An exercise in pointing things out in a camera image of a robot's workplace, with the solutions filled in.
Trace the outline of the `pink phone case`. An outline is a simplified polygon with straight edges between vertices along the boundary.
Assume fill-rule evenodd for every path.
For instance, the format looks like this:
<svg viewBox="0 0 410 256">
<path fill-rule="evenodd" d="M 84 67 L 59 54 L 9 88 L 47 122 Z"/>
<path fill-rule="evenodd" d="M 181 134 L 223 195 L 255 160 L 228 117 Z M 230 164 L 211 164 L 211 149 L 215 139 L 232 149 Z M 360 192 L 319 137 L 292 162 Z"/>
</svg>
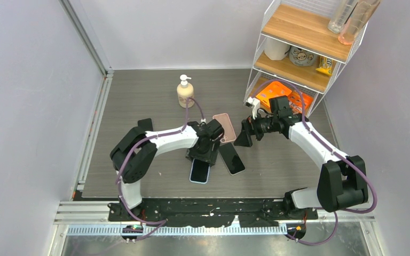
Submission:
<svg viewBox="0 0 410 256">
<path fill-rule="evenodd" d="M 236 140 L 236 133 L 227 113 L 213 115 L 212 118 L 217 120 L 224 129 L 224 136 L 220 140 L 222 144 L 230 143 Z"/>
</svg>

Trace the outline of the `black smartphone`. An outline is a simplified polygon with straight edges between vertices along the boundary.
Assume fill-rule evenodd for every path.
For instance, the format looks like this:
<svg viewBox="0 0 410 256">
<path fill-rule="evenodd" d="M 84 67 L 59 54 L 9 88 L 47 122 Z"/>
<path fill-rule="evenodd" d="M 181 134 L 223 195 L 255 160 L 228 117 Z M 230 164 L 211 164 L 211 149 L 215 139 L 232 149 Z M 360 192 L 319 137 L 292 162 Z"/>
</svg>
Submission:
<svg viewBox="0 0 410 256">
<path fill-rule="evenodd" d="M 246 169 L 235 147 L 231 143 L 221 145 L 218 151 L 230 175 L 239 174 Z"/>
</svg>

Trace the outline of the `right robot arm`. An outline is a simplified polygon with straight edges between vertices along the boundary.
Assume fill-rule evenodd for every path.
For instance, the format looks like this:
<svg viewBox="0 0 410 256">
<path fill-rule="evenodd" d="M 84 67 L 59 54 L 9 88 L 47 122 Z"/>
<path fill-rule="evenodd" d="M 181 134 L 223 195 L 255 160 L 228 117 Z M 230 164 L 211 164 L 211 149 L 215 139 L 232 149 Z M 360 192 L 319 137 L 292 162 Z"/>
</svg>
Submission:
<svg viewBox="0 0 410 256">
<path fill-rule="evenodd" d="M 260 101 L 249 97 L 246 106 L 252 113 L 241 122 L 241 133 L 235 146 L 251 147 L 252 139 L 260 141 L 264 134 L 278 132 L 297 144 L 320 171 L 315 188 L 300 188 L 285 194 L 283 211 L 297 219 L 306 208 L 322 208 L 327 212 L 345 210 L 368 202 L 365 162 L 359 156 L 349 156 L 335 148 L 302 114 L 295 114 L 286 96 L 269 100 L 271 112 L 259 113 Z"/>
</svg>

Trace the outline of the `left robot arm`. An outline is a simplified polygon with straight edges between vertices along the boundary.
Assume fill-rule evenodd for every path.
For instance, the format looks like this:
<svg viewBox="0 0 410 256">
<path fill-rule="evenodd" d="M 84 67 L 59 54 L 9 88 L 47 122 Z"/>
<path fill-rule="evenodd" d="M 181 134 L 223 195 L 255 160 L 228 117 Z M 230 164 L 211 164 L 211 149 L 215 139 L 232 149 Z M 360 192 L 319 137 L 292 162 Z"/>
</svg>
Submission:
<svg viewBox="0 0 410 256">
<path fill-rule="evenodd" d="M 203 164 L 210 168 L 215 165 L 223 137 L 224 128 L 215 119 L 209 123 L 188 122 L 182 127 L 158 132 L 133 127 L 110 153 L 117 171 L 121 202 L 124 203 L 122 214 L 130 221 L 141 217 L 140 181 L 156 156 L 186 149 L 186 158 L 194 165 Z"/>
</svg>

